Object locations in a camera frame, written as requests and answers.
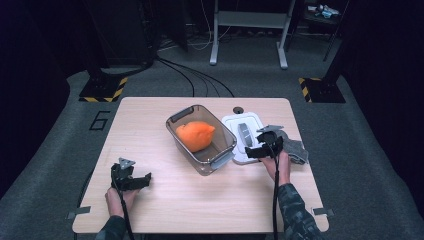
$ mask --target black curtain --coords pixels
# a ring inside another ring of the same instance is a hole
[[[82,1],[0,2],[0,196],[60,115],[69,96],[67,78],[90,61],[106,66]]]
[[[326,76],[342,73],[347,79],[375,137],[424,216],[424,2],[353,3],[343,42]]]

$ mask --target orange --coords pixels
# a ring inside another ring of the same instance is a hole
[[[190,152],[197,152],[211,144],[215,127],[203,121],[193,121],[177,127],[175,133]]]

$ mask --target table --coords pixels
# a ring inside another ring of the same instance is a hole
[[[135,233],[271,233],[273,181],[262,163],[237,165],[233,161],[209,176],[201,176],[177,149],[165,122],[180,110],[201,104],[218,119],[233,115],[234,107],[254,112],[266,126],[283,125],[291,139],[301,140],[286,99],[175,98],[122,99],[99,156],[81,207],[90,213],[76,216],[76,233],[96,233],[108,219],[104,194],[110,168],[119,157],[136,162],[133,177],[152,173],[130,213]],[[292,182],[306,208],[322,203],[310,165],[292,164]],[[282,229],[278,211],[279,231]],[[314,216],[321,231],[329,227],[325,215]]]
[[[290,0],[290,6],[287,13],[260,13],[260,12],[237,12],[237,11],[220,11],[218,0],[215,0],[214,11],[214,28],[213,28],[213,44],[212,52],[209,60],[210,65],[216,65],[218,58],[218,27],[219,26],[235,26],[235,27],[258,27],[258,28],[277,28],[283,29],[280,42],[277,42],[278,57],[280,59],[280,67],[287,69],[287,59],[284,51],[284,42],[287,37],[287,31],[290,26],[293,8],[296,0]]]

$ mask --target clear plastic container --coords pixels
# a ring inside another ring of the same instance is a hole
[[[215,127],[211,144],[198,152],[190,152],[176,134],[176,129],[191,121],[204,121]],[[202,105],[193,105],[172,115],[166,121],[166,127],[172,134],[177,148],[191,165],[203,176],[213,173],[229,160],[234,158],[232,152],[237,145],[234,134],[208,109]]]

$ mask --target hazard tape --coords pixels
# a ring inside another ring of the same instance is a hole
[[[299,78],[300,88],[302,89],[303,97],[305,98],[306,102],[312,102],[311,95],[309,93],[309,89],[306,86],[307,80],[313,80],[313,81],[321,81],[320,78]]]
[[[119,96],[124,90],[124,86],[127,83],[128,78],[124,78],[118,85],[118,88],[115,91],[115,94],[112,97],[80,97],[79,101],[82,102],[116,102],[119,99]]]

